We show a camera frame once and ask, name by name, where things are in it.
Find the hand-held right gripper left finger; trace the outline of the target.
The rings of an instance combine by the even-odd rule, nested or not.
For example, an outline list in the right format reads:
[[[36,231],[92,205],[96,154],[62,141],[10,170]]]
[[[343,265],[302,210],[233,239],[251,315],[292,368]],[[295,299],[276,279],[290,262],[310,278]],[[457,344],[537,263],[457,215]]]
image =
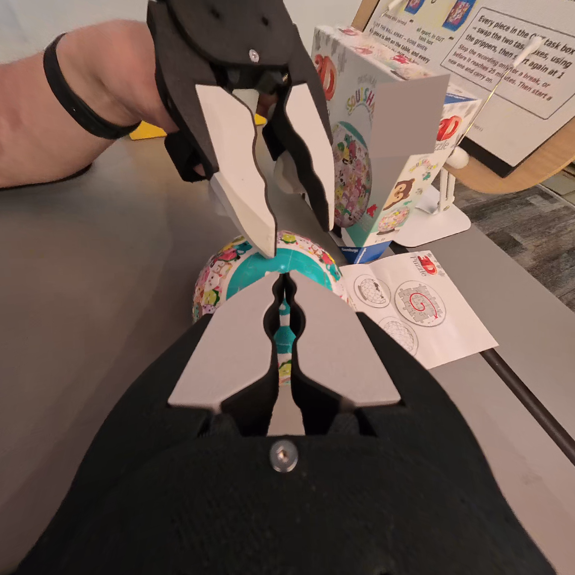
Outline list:
[[[274,335],[284,279],[271,272],[198,321],[202,328],[168,404],[232,417],[245,436],[266,436],[279,394]]]

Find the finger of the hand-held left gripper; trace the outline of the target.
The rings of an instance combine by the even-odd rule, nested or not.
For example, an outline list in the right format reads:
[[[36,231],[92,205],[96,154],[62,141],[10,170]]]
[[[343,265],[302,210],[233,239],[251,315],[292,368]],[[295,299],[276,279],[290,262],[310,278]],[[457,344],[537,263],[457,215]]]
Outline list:
[[[263,139],[285,193],[305,194],[323,231],[334,227],[335,168],[329,127],[306,83],[283,87]]]
[[[197,84],[196,92],[217,160],[210,186],[244,237],[265,258],[274,258],[277,221],[255,158],[252,111],[222,87]]]

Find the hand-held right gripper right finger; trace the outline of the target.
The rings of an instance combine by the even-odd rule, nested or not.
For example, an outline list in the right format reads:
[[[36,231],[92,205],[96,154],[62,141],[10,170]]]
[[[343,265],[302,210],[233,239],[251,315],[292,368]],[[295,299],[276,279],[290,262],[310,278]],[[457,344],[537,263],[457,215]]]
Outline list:
[[[326,435],[340,414],[398,405],[399,391],[364,329],[340,296],[290,271],[291,393],[306,435]]]

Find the colourful puzzle ball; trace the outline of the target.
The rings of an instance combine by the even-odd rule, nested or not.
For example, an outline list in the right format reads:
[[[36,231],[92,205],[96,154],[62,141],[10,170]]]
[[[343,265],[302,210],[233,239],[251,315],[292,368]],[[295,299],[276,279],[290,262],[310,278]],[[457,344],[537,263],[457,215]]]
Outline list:
[[[310,238],[291,231],[277,233],[275,258],[267,259],[238,236],[213,254],[199,273],[193,291],[192,322],[213,313],[227,299],[271,272],[296,270],[354,307],[339,266]]]

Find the person's left forearm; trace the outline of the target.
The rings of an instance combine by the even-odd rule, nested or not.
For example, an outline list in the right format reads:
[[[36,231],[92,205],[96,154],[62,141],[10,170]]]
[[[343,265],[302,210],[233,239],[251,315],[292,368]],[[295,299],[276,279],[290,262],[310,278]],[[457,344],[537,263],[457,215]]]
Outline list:
[[[85,131],[58,102],[42,53],[1,65],[1,189],[60,181],[111,140]]]

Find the colourful puzzle box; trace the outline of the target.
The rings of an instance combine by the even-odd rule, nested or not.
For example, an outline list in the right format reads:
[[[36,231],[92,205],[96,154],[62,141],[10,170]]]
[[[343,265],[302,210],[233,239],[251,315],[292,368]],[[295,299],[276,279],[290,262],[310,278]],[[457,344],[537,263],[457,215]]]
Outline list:
[[[436,136],[449,76],[367,45],[354,28],[316,27],[312,59],[333,137],[332,234],[348,263],[372,262],[443,167]]]

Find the small white puzzle box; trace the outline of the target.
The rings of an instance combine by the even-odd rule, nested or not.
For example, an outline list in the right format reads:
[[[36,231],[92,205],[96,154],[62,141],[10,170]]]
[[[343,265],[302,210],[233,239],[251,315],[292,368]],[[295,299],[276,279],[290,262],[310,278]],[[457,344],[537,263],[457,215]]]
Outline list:
[[[435,141],[435,152],[453,149],[464,135],[482,104],[481,99],[447,93]]]

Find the person's left hand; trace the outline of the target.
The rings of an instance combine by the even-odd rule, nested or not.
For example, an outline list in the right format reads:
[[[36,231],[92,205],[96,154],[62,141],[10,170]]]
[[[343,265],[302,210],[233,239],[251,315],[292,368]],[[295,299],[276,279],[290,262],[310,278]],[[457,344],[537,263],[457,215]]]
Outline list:
[[[66,33],[56,54],[71,90],[99,117],[121,127],[141,121],[177,131],[155,81],[155,48],[148,26],[115,19]]]

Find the yellow object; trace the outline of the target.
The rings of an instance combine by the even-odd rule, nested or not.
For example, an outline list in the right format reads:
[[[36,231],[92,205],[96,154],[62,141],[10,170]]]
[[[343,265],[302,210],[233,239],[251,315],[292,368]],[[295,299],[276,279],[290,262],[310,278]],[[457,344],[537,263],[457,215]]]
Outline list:
[[[255,126],[263,126],[266,125],[268,122],[266,117],[258,113],[252,113],[252,118],[254,119]],[[152,125],[145,121],[136,123],[135,126],[131,127],[122,125],[114,125],[114,127],[117,130],[127,131],[126,133],[132,140],[146,140],[161,136],[166,137],[168,135],[168,133],[161,127]]]

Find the white instruction leaflet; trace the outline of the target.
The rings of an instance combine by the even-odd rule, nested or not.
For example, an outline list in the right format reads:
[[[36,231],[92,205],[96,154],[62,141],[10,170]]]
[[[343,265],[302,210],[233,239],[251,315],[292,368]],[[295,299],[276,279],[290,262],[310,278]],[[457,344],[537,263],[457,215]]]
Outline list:
[[[349,300],[426,369],[498,344],[432,252],[341,268]]]

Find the white metal stand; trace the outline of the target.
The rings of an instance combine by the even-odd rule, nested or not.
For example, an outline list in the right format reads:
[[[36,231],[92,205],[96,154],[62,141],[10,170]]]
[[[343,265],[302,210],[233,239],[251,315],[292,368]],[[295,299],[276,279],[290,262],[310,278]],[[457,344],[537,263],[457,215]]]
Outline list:
[[[406,223],[394,238],[404,248],[417,248],[467,231],[471,221],[454,205],[456,177],[447,168],[461,169],[469,155],[456,146],[439,173],[439,187],[431,184],[422,194]]]

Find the black wristband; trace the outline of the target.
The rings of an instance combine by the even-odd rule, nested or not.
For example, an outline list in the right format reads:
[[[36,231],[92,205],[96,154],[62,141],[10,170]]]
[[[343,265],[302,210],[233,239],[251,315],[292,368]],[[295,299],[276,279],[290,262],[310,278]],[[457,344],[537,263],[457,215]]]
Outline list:
[[[133,133],[141,122],[129,126],[113,124],[98,115],[71,89],[61,71],[57,55],[58,44],[65,35],[66,33],[61,33],[56,36],[45,48],[43,54],[43,70],[54,97],[80,127],[95,137],[118,140]]]

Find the white instruction sign board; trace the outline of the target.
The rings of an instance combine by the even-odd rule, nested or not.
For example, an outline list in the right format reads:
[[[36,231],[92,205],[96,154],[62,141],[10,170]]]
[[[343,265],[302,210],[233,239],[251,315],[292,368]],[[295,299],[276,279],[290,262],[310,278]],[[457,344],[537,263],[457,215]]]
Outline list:
[[[574,119],[574,1],[361,1],[352,26],[485,101],[460,146],[499,177]]]

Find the curved wooden board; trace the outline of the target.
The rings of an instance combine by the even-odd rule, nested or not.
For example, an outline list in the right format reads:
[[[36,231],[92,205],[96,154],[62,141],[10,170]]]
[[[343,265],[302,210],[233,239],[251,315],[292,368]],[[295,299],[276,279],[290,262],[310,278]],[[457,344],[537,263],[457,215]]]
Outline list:
[[[475,158],[463,169],[448,167],[456,180],[473,191],[508,194],[543,183],[574,161],[574,119],[537,149],[509,176],[501,178]]]

